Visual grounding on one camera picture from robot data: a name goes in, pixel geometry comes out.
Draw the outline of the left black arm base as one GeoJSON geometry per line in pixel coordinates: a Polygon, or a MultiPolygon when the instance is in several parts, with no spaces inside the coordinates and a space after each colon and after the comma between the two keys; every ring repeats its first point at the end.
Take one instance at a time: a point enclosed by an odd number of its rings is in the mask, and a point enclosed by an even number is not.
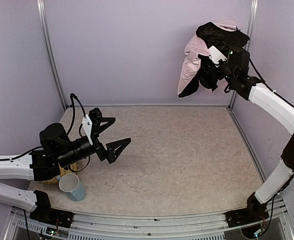
{"type": "Polygon", "coordinates": [[[30,212],[29,218],[42,223],[55,225],[56,227],[70,228],[74,214],[70,211],[59,210],[51,207],[49,196],[39,190],[35,190],[36,208],[30,212]]]}

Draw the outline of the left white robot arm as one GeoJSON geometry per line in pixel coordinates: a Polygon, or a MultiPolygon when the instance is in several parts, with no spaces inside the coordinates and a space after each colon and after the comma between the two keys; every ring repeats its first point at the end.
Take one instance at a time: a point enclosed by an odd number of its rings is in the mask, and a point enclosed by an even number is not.
{"type": "MultiPolygon", "coordinates": [[[[96,154],[100,161],[114,163],[131,142],[130,138],[103,145],[99,135],[115,123],[114,117],[104,117],[99,108],[85,114],[82,120],[84,137],[70,140],[64,126],[53,123],[40,132],[40,147],[21,155],[0,156],[0,181],[21,179],[48,181],[57,177],[61,169],[96,154]]],[[[0,182],[0,203],[33,213],[50,209],[48,195],[42,191],[22,190],[0,182]]]]}

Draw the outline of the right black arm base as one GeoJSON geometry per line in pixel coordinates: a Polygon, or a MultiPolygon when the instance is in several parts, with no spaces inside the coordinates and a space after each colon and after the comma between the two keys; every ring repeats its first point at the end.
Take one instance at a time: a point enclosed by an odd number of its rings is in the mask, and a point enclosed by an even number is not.
{"type": "Polygon", "coordinates": [[[254,194],[252,194],[247,199],[245,208],[230,210],[225,213],[228,227],[238,227],[261,221],[263,218],[269,218],[266,206],[266,203],[260,203],[254,194]]]}

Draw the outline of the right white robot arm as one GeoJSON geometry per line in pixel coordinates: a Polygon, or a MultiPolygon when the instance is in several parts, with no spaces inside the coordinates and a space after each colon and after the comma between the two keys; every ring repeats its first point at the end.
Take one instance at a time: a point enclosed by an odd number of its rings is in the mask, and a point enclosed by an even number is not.
{"type": "Polygon", "coordinates": [[[201,60],[201,69],[210,83],[225,79],[228,91],[233,90],[243,99],[262,108],[291,136],[283,149],[279,164],[247,199],[246,208],[243,209],[251,218],[262,215],[266,211],[266,204],[285,189],[294,176],[294,105],[270,88],[260,74],[248,75],[253,62],[250,53],[241,47],[233,47],[224,55],[215,46],[211,46],[208,55],[198,54],[197,57],[201,60]]]}

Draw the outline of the pink and black folding umbrella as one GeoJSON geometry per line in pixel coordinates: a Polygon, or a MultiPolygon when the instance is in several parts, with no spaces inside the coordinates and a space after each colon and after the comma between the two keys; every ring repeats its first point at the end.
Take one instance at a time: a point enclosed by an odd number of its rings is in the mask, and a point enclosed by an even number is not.
{"type": "Polygon", "coordinates": [[[207,22],[199,26],[184,49],[185,59],[178,82],[178,97],[189,97],[200,86],[215,91],[218,88],[217,82],[222,77],[217,64],[212,61],[211,47],[227,56],[232,47],[242,48],[249,40],[249,36],[231,20],[207,22]]]}

